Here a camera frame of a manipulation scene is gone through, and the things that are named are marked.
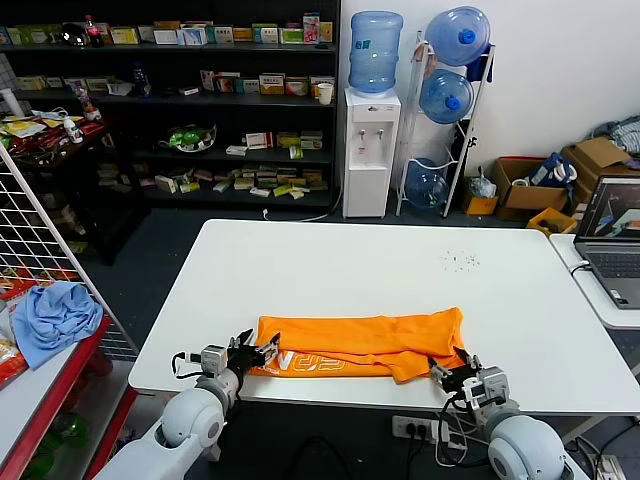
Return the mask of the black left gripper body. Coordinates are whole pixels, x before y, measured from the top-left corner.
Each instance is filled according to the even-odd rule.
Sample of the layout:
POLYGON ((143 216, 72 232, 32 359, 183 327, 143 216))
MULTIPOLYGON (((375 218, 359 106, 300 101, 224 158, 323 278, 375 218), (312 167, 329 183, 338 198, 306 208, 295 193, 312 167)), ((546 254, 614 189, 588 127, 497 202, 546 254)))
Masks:
POLYGON ((265 365, 265 354, 256 346, 240 345, 228 349, 227 368, 235 374, 247 374, 265 365))

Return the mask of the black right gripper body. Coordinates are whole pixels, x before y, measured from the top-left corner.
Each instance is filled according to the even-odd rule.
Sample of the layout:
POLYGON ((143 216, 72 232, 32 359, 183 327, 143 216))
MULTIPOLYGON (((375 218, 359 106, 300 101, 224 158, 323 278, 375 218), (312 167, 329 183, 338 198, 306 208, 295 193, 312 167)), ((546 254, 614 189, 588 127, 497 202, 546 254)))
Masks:
POLYGON ((478 370, 474 368, 453 368, 446 370, 439 383, 447 393, 456 393, 472 398, 479 395, 478 370))

